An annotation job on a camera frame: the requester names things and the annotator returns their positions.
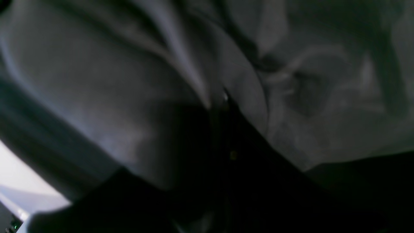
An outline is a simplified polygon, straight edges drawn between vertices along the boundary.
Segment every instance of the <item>wrinkled cloth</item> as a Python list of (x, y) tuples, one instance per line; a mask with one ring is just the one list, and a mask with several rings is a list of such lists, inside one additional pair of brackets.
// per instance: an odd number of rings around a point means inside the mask
[(224, 89), (301, 171), (412, 150), (413, 13), (410, 0), (15, 0), (0, 47), (12, 82), (167, 190), (189, 174), (177, 161), (208, 160), (197, 125)]

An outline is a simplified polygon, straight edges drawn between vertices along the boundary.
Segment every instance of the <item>light gray fabric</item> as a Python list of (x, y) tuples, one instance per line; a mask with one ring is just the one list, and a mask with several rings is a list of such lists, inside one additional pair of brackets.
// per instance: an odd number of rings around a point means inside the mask
[[(184, 1), (181, 10), (167, 0), (15, 0), (1, 19), (1, 47), (16, 83), (135, 174), (169, 189), (177, 168), (160, 145), (177, 133), (168, 130), (180, 115), (172, 109), (213, 109), (223, 88), (302, 171), (413, 149), (412, 1), (365, 1), (353, 10), (355, 2), (228, 0), (224, 19), (209, 0)], [(126, 10), (133, 8), (143, 14)], [(383, 13), (376, 20), (392, 35), (408, 96), (403, 117), (388, 111), (377, 58), (361, 38), (347, 25), (306, 19), (334, 8)], [(256, 58), (243, 53), (226, 20), (254, 44)], [(262, 58), (277, 61), (274, 70), (250, 62)]]

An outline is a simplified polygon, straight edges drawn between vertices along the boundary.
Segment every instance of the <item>white surface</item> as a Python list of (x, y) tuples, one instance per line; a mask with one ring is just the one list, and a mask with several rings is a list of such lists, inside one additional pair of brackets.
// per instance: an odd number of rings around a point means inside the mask
[(0, 201), (22, 221), (38, 211), (52, 211), (70, 205), (62, 194), (22, 162), (1, 141)]

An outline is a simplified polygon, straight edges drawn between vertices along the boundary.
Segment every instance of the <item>black object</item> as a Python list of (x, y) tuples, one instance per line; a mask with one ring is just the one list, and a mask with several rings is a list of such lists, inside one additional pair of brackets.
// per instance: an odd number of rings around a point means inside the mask
[[(334, 200), (276, 153), (233, 102), (228, 109), (220, 121), (216, 191), (199, 205), (215, 213), (209, 232), (377, 233), (387, 228), (380, 214), (347, 209)], [(177, 233), (174, 223), (185, 228), (202, 217), (179, 210), (176, 206), (185, 203), (171, 197), (121, 169), (70, 208), (34, 216), (29, 232)]]
[(12, 2), (12, 0), (0, 0), (0, 13), (2, 13)]
[(17, 231), (23, 224), (23, 222), (18, 219), (15, 215), (12, 215), (13, 220), (11, 220), (10, 224), (12, 225), (12, 229)]

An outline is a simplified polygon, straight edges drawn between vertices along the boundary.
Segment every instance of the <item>gray fabric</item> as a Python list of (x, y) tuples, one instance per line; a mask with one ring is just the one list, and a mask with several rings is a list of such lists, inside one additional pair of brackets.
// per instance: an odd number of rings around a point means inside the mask
[(119, 169), (102, 150), (2, 78), (0, 139), (66, 198), (81, 199)]
[(3, 58), (33, 98), (162, 189), (182, 154), (165, 145), (186, 134), (171, 128), (190, 114), (176, 106), (212, 112), (222, 88), (302, 171), (413, 149), (412, 1), (228, 0), (229, 18), (215, 2), (15, 0)]

